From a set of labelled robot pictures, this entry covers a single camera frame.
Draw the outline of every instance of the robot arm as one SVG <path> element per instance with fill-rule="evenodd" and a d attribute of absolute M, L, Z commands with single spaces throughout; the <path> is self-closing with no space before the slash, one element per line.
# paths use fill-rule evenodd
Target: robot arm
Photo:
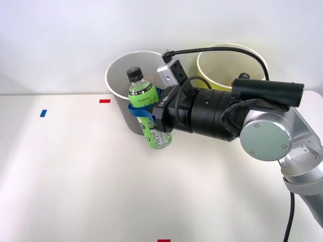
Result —
<path fill-rule="evenodd" d="M 232 92 L 198 89 L 184 85 L 188 78 L 178 60 L 165 62 L 158 73 L 167 88 L 152 112 L 157 130 L 228 142 L 239 137 L 255 159 L 279 160 L 288 190 L 301 196 L 323 227 L 323 147 L 293 108 L 299 106 L 304 85 L 237 78 Z"/>

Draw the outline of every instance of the cable connector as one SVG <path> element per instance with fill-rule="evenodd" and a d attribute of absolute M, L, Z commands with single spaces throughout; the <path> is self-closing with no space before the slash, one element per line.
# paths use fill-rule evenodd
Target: cable connector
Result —
<path fill-rule="evenodd" d="M 165 64 L 167 64 L 168 62 L 170 62 L 172 60 L 172 57 L 174 56 L 174 51 L 167 51 L 164 54 L 162 54 L 162 58 L 165 62 Z"/>

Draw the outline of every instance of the white wall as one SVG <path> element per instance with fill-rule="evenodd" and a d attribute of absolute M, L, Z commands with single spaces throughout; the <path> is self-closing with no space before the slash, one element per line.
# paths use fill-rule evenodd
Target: white wall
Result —
<path fill-rule="evenodd" d="M 105 93 L 104 72 L 124 53 L 222 41 L 258 50 L 272 80 L 323 94 L 320 2 L 3 0 L 0 94 Z"/>

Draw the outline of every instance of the blue tape marker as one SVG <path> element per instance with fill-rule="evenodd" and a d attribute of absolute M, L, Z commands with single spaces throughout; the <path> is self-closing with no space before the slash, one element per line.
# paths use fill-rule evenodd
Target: blue tape marker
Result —
<path fill-rule="evenodd" d="M 47 112 L 47 109 L 43 109 L 43 110 L 41 111 L 40 117 L 45 117 L 46 112 Z"/>

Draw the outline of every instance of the circular joint cap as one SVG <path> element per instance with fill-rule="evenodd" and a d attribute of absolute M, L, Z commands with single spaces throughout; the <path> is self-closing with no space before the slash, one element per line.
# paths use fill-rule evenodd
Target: circular joint cap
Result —
<path fill-rule="evenodd" d="M 272 120 L 255 120 L 241 131 L 240 143 L 253 158 L 275 161 L 285 157 L 291 149 L 289 132 Z"/>

